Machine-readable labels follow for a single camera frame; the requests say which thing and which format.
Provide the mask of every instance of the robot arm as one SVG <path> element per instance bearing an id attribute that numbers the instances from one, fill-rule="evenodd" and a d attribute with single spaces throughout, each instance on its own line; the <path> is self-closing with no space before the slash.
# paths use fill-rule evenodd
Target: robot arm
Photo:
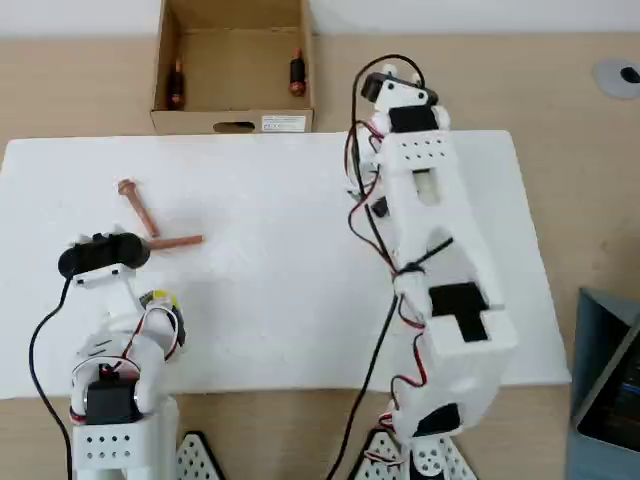
<path id="1" fill-rule="evenodd" d="M 133 293 L 130 280 L 149 253 L 130 233 L 94 235 L 58 263 L 75 287 L 99 288 L 108 312 L 74 360 L 70 416 L 78 480 L 175 479 L 179 413 L 162 390 L 162 374 L 186 333 L 171 295 Z"/>
<path id="2" fill-rule="evenodd" d="M 358 137 L 359 158 L 379 172 L 376 197 L 386 209 L 378 221 L 393 231 L 394 289 L 415 329 L 397 355 L 383 416 L 408 459 L 421 439 L 480 421 L 517 339 L 437 94 L 385 65 L 369 74 L 362 95 L 374 104 L 369 125 L 381 135 L 377 148 Z"/>

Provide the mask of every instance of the screw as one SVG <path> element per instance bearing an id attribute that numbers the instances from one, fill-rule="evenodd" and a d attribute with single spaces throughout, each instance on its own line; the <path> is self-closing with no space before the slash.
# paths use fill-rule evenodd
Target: screw
<path id="1" fill-rule="evenodd" d="M 142 220 L 144 228 L 146 228 L 147 232 L 149 232 L 149 235 L 151 235 L 153 238 L 159 237 L 160 231 L 151 218 L 151 215 L 149 215 L 149 212 L 147 212 L 147 209 L 144 207 L 142 200 L 140 200 L 140 197 L 138 196 L 138 192 L 136 190 L 135 182 L 129 180 L 128 178 L 125 180 L 121 180 L 120 182 L 118 182 L 118 193 L 127 197 L 129 203 L 138 214 L 138 217 L 140 217 L 140 220 Z"/>

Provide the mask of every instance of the mounting hole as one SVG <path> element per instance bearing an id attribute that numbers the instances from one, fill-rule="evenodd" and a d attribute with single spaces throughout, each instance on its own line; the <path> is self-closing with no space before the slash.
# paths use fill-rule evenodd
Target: mounting hole
<path id="1" fill-rule="evenodd" d="M 627 83 L 640 83 L 640 73 L 633 67 L 624 67 L 620 70 L 620 76 Z"/>

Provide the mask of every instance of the white label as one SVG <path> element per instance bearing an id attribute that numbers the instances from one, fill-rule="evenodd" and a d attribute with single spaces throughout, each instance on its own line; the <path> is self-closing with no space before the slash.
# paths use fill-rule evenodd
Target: white label
<path id="1" fill-rule="evenodd" d="M 302 115 L 263 115 L 263 132 L 304 132 L 307 118 Z"/>

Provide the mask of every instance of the table surface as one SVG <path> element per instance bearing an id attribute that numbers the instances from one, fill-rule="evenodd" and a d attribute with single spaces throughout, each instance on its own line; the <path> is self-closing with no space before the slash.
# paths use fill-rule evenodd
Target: table surface
<path id="1" fill-rule="evenodd" d="M 152 38 L 0 42 L 0 145 L 152 134 L 154 45 Z M 354 73 L 388 52 L 423 67 L 454 128 L 512 133 L 571 356 L 580 286 L 640 297 L 640 101 L 606 98 L 590 73 L 601 58 L 637 61 L 640 35 L 321 37 L 316 130 L 348 127 Z M 354 395 L 181 395 L 181 429 L 205 431 L 230 479 L 322 478 Z M 485 421 L 461 435 L 461 449 L 480 478 L 560 479 L 568 402 L 566 386 L 503 389 Z M 367 396 L 341 477 L 385 403 L 384 395 Z M 64 412 L 66 400 L 55 404 Z M 0 424 L 7 478 L 63 477 L 63 444 L 38 401 L 0 402 Z"/>

